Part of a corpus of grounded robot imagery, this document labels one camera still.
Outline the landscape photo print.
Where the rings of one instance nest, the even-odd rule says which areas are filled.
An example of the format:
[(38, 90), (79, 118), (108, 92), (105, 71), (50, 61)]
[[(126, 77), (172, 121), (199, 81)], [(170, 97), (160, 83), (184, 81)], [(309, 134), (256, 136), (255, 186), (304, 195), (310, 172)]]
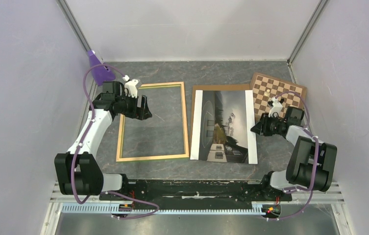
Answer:
[(251, 90), (202, 90), (194, 96), (190, 159), (258, 164)]

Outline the brown frame backing board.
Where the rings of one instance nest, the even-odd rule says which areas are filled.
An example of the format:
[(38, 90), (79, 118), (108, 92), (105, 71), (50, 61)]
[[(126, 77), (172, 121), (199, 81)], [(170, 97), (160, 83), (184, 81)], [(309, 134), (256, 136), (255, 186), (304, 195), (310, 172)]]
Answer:
[(192, 88), (192, 98), (191, 98), (191, 118), (190, 118), (190, 128), (189, 128), (189, 146), (192, 145), (193, 137), (193, 121), (194, 121), (194, 109), (196, 103), (196, 90), (203, 91), (248, 91), (248, 94), (253, 96), (252, 88), (249, 84), (228, 84), (228, 85), (194, 85)]

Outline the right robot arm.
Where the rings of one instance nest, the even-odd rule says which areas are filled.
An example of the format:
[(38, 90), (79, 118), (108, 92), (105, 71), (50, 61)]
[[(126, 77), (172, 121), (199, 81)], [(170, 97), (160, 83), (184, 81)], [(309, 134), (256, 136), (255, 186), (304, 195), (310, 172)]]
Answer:
[(286, 170), (269, 172), (265, 183), (260, 185), (260, 195), (266, 200), (276, 197), (279, 191), (326, 192), (331, 186), (337, 147), (319, 140), (308, 128), (302, 127), (303, 118), (302, 109), (290, 106), (284, 117), (263, 113), (251, 128), (251, 132), (260, 136), (281, 135), (294, 146)]

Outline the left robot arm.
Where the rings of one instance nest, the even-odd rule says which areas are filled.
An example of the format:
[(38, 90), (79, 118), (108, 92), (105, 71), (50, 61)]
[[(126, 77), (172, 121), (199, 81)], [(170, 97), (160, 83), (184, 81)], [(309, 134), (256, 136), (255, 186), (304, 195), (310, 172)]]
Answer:
[(139, 79), (126, 83), (108, 81), (92, 101), (85, 125), (73, 145), (54, 159), (60, 192), (63, 195), (92, 196), (111, 191), (119, 200), (130, 194), (126, 176), (103, 173), (96, 161), (104, 133), (116, 116), (137, 120), (152, 117), (147, 97), (138, 95)]

